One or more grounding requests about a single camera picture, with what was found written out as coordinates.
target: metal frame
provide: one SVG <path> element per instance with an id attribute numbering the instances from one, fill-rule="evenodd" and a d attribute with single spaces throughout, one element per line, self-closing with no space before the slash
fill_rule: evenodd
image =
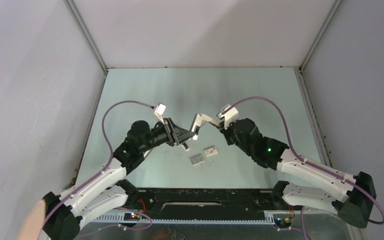
<path id="1" fill-rule="evenodd" d="M 307 54 L 305 55 L 304 59 L 302 60 L 300 69 L 302 72 L 305 71 L 307 65 L 310 62 L 310 59 L 312 58 L 314 52 L 316 51 L 317 47 L 320 44 L 320 41 L 322 40 L 323 36 L 325 35 L 326 31 L 328 30 L 329 26 L 331 25 L 332 20 L 338 13 L 338 10 L 340 9 L 342 3 L 344 0 L 335 0 L 333 3 L 332 8 L 330 9 L 329 13 L 326 16 L 326 19 L 324 19 L 323 24 L 321 25 L 320 30 L 318 31 L 317 35 L 315 36 L 314 41 L 312 42 L 310 49 L 308 50 Z"/>
<path id="2" fill-rule="evenodd" d="M 92 51 L 93 56 L 95 57 L 100 68 L 102 69 L 103 74 L 106 75 L 108 73 L 108 67 L 105 64 L 105 61 L 102 58 L 102 55 L 97 47 L 97 44 L 95 43 L 91 33 L 89 32 L 89 29 L 86 26 L 86 23 L 83 20 L 83 17 L 80 14 L 79 9 L 77 8 L 77 5 L 74 3 L 74 0 L 63 0 L 63 1 L 67 6 L 67 9 L 70 12 L 71 16 L 73 17 L 75 24 L 80 30 L 81 35 L 83 35 L 84 39 L 86 40 L 86 43 L 89 46 L 90 50 Z"/>
<path id="3" fill-rule="evenodd" d="M 323 164 L 332 167 L 333 165 L 330 157 L 330 151 L 328 150 L 328 146 L 326 144 L 326 136 L 323 134 L 320 127 L 316 109 L 314 108 L 313 101 L 310 97 L 309 88 L 300 69 L 300 67 L 294 68 L 295 76 L 302 95 L 302 100 L 304 101 L 305 111 L 307 112 L 308 120 L 311 125 L 311 131 L 313 133 L 314 139 L 316 140 L 318 155 L 320 156 L 320 160 Z"/>
<path id="4" fill-rule="evenodd" d="M 99 66 L 101 67 L 101 69 L 104 73 L 104 77 L 102 79 L 102 83 L 101 83 L 100 88 L 99 88 L 98 96 L 96 98 L 95 105 L 93 107 L 92 116 L 90 118 L 89 125 L 87 128 L 86 134 L 85 134 L 83 146 L 82 146 L 81 152 L 79 154 L 78 164 L 77 164 L 77 167 L 75 169 L 74 177 L 73 177 L 72 182 L 71 182 L 71 184 L 74 185 L 74 183 L 76 182 L 77 174 L 78 174 L 79 169 L 80 169 L 80 164 L 82 163 L 83 154 L 84 154 L 85 149 L 86 149 L 86 144 L 88 142 L 89 135 L 90 135 L 90 132 L 92 129 L 92 123 L 95 119 L 96 111 L 98 108 L 98 104 L 99 104 L 99 101 L 100 101 L 100 98 L 102 95 L 102 91 L 104 88 L 105 80 L 107 78 L 107 74 L 108 74 L 109 69 L 108 69 L 108 67 L 107 67 L 107 65 L 106 65 L 106 63 L 105 63 L 105 61 L 104 61 L 96 43 L 95 43 L 91 33 L 89 32 L 89 30 L 86 26 L 86 23 L 85 23 L 82 15 L 81 15 L 81 13 L 79 12 L 77 5 L 75 4 L 75 1 L 74 0 L 63 0 L 63 1 L 64 1 L 65 5 L 67 6 L 70 14 L 72 15 L 76 25 L 78 26 L 78 29 L 80 30 L 82 36 L 84 37 L 87 45 L 89 46 L 93 56 L 95 57 L 96 61 L 98 62 Z M 298 82 L 298 86 L 299 86 L 299 89 L 300 89 L 300 92 L 302 95 L 305 110 L 306 110 L 307 115 L 308 115 L 308 120 L 311 123 L 311 131 L 313 132 L 313 136 L 316 139 L 316 145 L 317 145 L 317 150 L 318 150 L 320 159 L 325 165 L 330 166 L 330 167 L 332 167 L 332 161 L 331 161 L 331 157 L 330 157 L 330 151 L 328 150 L 328 146 L 326 143 L 326 136 L 323 134 L 322 129 L 320 127 L 320 124 L 319 124 L 319 121 L 317 118 L 317 113 L 316 113 L 316 110 L 314 108 L 314 105 L 313 105 L 313 102 L 312 102 L 312 99 L 310 96 L 309 88 L 307 86 L 303 72 L 305 71 L 305 69 L 306 69 L 307 65 L 309 64 L 314 52 L 318 48 L 321 40 L 323 39 L 323 36 L 326 34 L 329 26 L 331 25 L 332 20 L 337 15 L 343 2 L 344 2 L 344 0 L 335 0 L 329 13 L 327 14 L 327 16 L 324 20 L 320 30 L 318 31 L 313 43 L 311 44 L 308 52 L 306 53 L 304 59 L 302 60 L 301 65 L 294 67 L 296 80 Z M 352 240 L 366 240 L 367 239 L 367 236 L 366 236 L 363 229 L 359 229 L 359 228 L 352 227 L 349 225 L 347 227 L 348 227 L 348 231 L 349 231 L 349 234 L 350 234 L 350 237 Z"/>

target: gray wall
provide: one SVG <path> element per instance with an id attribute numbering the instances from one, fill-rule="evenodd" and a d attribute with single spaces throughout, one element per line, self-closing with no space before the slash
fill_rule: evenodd
<path id="1" fill-rule="evenodd" d="M 0 0 L 0 240 L 71 181 L 102 78 L 62 0 Z"/>
<path id="2" fill-rule="evenodd" d="M 384 208 L 384 0 L 345 1 L 304 76 L 334 167 L 371 174 Z M 384 239 L 384 225 L 366 233 Z"/>

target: metal corner post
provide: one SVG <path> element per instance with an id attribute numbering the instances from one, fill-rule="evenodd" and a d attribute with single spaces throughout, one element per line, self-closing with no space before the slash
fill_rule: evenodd
<path id="1" fill-rule="evenodd" d="M 104 59 L 102 58 L 102 55 L 91 35 L 91 33 L 88 30 L 88 27 L 85 24 L 85 21 L 83 20 L 82 15 L 79 12 L 79 9 L 77 8 L 74 0 L 63 0 L 65 5 L 67 6 L 68 11 L 72 15 L 75 24 L 78 26 L 78 29 L 81 32 L 81 35 L 83 35 L 84 39 L 86 40 L 87 45 L 89 46 L 90 50 L 92 51 L 93 56 L 95 57 L 96 61 L 98 62 L 100 68 L 103 71 L 103 74 L 106 75 L 108 73 L 108 67 L 105 64 Z"/>
<path id="2" fill-rule="evenodd" d="M 306 80 L 304 79 L 303 73 L 301 72 L 300 67 L 295 67 L 295 76 L 298 82 L 298 87 L 301 92 L 302 100 L 304 101 L 305 110 L 308 115 L 308 120 L 311 124 L 311 131 L 316 140 L 316 147 L 320 160 L 323 164 L 332 167 L 332 161 L 329 154 L 329 150 L 326 144 L 325 136 L 322 132 L 322 129 L 317 118 L 316 109 L 314 108 L 313 102 L 310 97 L 309 88 L 307 86 Z"/>
<path id="3" fill-rule="evenodd" d="M 312 42 L 307 54 L 305 55 L 304 59 L 301 63 L 301 72 L 304 72 L 307 65 L 309 64 L 310 59 L 312 58 L 314 52 L 316 51 L 317 47 L 320 44 L 320 41 L 322 40 L 323 36 L 326 34 L 326 31 L 328 30 L 332 20 L 338 13 L 338 10 L 340 9 L 342 3 L 344 0 L 335 0 L 333 3 L 332 8 L 330 8 L 329 13 L 327 14 L 326 18 L 324 19 L 323 24 L 321 25 L 320 30 L 318 31 L 317 35 L 315 36 L 314 41 Z"/>

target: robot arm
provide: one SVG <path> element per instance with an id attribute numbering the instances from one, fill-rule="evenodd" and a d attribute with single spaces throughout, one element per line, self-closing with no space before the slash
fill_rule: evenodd
<path id="1" fill-rule="evenodd" d="M 346 180 L 376 198 L 370 175 L 364 172 L 358 175 L 341 172 L 298 153 L 304 160 L 300 161 L 287 144 L 263 136 L 251 119 L 239 119 L 238 111 L 234 107 L 222 114 L 228 107 L 230 106 L 224 107 L 217 115 L 221 120 L 219 131 L 228 145 L 236 145 L 263 168 L 292 174 L 320 188 L 279 181 L 271 195 L 279 206 L 287 208 L 288 205 L 302 205 L 319 208 L 338 214 L 343 221 L 355 227 L 367 226 L 373 202 L 358 189 L 347 184 Z"/>
<path id="2" fill-rule="evenodd" d="M 171 118 L 162 118 L 164 109 L 162 103 L 155 107 L 154 114 L 159 122 L 152 129 L 146 121 L 134 122 L 124 142 L 114 151 L 107 168 L 96 172 L 95 178 L 76 184 L 59 195 L 49 192 L 43 197 L 46 214 L 60 204 L 43 226 L 52 240 L 72 240 L 96 217 L 116 207 L 136 202 L 132 199 L 135 187 L 121 179 L 135 170 L 153 148 L 165 143 L 172 147 L 181 145 L 186 151 L 189 150 L 186 141 L 195 134 L 177 126 Z"/>

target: small gray object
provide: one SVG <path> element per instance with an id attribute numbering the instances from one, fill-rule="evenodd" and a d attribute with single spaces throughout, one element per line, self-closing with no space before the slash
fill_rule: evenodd
<path id="1" fill-rule="evenodd" d="M 195 155 L 195 156 L 190 158 L 190 162 L 192 163 L 192 165 L 200 164 L 200 163 L 204 162 L 204 157 L 202 154 Z"/>

